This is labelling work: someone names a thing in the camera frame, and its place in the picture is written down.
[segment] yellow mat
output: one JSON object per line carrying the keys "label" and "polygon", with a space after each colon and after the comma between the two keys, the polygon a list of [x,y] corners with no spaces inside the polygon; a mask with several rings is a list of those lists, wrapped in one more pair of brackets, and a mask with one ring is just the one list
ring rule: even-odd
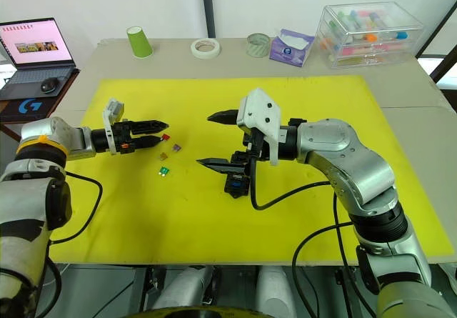
{"label": "yellow mat", "polygon": [[[158,119],[171,136],[153,149],[68,162],[67,169],[98,179],[104,195],[92,223],[71,242],[51,247],[55,262],[108,264],[176,264],[275,262],[290,264],[294,249],[311,232],[333,224],[332,191],[317,187],[258,212],[248,197],[224,193],[226,177],[197,164],[196,159],[230,159],[244,150],[243,132],[206,120],[210,114],[237,109],[243,96],[264,89],[289,118],[315,121],[338,118],[351,124],[362,143],[393,167],[401,203],[428,256],[452,254],[452,246],[393,132],[359,76],[259,79],[105,80],[100,83],[82,121],[102,127],[101,113],[109,98],[125,103],[124,118]],[[177,143],[182,147],[173,152]],[[159,160],[165,152],[168,159]],[[164,166],[166,177],[158,175]],[[259,204],[324,176],[308,165],[261,162],[257,169]],[[93,184],[67,177],[73,216],[52,235],[67,237],[86,221],[96,198]],[[341,221],[348,215],[339,205]],[[356,260],[352,227],[343,228],[348,258]],[[341,261],[335,232],[311,241],[300,259],[310,264]]]}

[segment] computer mouse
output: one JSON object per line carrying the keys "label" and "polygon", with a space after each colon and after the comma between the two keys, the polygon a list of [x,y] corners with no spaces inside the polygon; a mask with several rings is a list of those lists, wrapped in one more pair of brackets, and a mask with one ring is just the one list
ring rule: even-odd
{"label": "computer mouse", "polygon": [[43,93],[51,93],[59,85],[59,79],[56,77],[50,77],[41,83],[41,91]]}

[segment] tissue box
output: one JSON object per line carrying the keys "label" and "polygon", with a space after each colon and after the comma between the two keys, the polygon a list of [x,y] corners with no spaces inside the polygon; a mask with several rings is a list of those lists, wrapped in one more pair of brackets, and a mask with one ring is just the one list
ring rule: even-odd
{"label": "tissue box", "polygon": [[314,36],[282,29],[281,34],[271,42],[270,59],[303,66],[313,41]]}

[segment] table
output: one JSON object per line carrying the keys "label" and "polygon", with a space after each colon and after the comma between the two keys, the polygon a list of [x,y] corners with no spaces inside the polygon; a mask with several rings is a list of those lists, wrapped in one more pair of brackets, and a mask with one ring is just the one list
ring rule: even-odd
{"label": "table", "polygon": [[[303,68],[268,58],[254,59],[245,53],[244,39],[220,39],[221,54],[212,60],[192,56],[190,39],[153,40],[154,55],[135,59],[126,39],[99,43],[53,115],[78,126],[101,79],[238,78],[255,76],[318,76],[358,74],[365,78],[392,130],[410,159],[419,179],[451,238],[455,226],[457,157],[450,150],[457,142],[457,116],[416,59],[401,64],[331,70],[316,47]],[[430,263],[457,262],[431,257]]]}

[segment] mouse pad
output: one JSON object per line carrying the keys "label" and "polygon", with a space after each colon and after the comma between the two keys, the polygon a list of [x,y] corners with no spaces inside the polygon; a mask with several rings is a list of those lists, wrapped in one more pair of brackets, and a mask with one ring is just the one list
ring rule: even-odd
{"label": "mouse pad", "polygon": [[58,100],[60,100],[60,96],[11,100],[0,112],[0,121],[2,123],[26,123],[44,119]]}

